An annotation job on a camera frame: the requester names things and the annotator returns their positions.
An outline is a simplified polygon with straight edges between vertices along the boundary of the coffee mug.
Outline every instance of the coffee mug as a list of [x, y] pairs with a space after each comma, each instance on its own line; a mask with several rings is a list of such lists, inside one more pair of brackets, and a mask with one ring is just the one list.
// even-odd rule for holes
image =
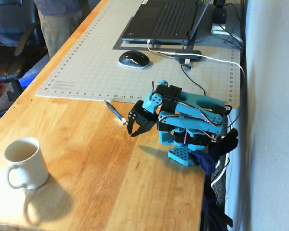
[[[39, 141], [32, 137], [15, 140], [9, 144], [3, 154], [8, 164], [6, 179], [13, 189], [35, 189], [41, 186], [48, 178], [48, 170], [40, 150]], [[9, 175], [12, 171], [14, 185], [10, 182]]]

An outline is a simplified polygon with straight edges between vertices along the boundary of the computer mouse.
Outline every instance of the computer mouse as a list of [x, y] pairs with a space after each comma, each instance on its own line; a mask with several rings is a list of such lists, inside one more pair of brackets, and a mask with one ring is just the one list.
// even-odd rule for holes
[[128, 67], [144, 68], [149, 65], [150, 60], [140, 51], [127, 51], [120, 56], [119, 63]]

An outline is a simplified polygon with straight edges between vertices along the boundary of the laptop keyboard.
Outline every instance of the laptop keyboard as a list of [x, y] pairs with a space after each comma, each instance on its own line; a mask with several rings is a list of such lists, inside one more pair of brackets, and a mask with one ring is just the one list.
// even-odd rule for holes
[[166, 2], [153, 29], [154, 35], [178, 35], [188, 2]]

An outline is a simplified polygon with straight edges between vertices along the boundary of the black laptop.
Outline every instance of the black laptop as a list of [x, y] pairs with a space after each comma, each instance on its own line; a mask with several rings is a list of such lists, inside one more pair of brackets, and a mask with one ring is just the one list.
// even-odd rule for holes
[[144, 0], [123, 33], [127, 41], [187, 43], [210, 0]]

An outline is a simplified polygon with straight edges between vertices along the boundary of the wooden desk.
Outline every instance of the wooden desk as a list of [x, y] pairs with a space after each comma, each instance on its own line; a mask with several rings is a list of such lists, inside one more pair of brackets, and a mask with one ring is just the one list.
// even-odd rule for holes
[[[0, 120], [0, 230], [197, 230], [204, 172], [167, 157], [158, 132], [127, 134], [104, 102], [39, 98], [38, 87], [105, 5], [102, 0]], [[132, 104], [114, 103], [127, 115]], [[36, 190], [5, 182], [4, 148], [41, 143], [50, 177]]]

